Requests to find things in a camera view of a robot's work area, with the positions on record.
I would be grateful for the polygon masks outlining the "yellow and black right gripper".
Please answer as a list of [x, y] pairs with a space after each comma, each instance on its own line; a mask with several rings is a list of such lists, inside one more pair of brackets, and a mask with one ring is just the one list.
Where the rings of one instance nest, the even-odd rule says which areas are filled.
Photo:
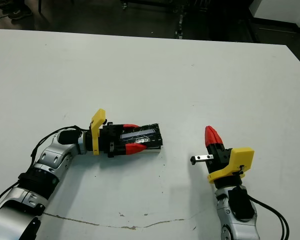
[[210, 125], [205, 127], [205, 147], [208, 154], [190, 158], [192, 165], [205, 162], [208, 182], [216, 188], [242, 184], [242, 178], [253, 162], [255, 151], [250, 147], [225, 148], [218, 132]]

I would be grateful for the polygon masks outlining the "yellow and black left gripper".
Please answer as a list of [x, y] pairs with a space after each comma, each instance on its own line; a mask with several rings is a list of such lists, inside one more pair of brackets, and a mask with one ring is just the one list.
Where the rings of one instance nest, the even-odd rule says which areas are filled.
[[91, 142], [92, 153], [98, 156], [100, 151], [108, 154], [109, 158], [115, 155], [133, 155], [147, 149], [140, 143], [120, 143], [121, 134], [124, 130], [139, 128], [136, 124], [113, 124], [107, 123], [106, 111], [100, 108], [91, 119]]

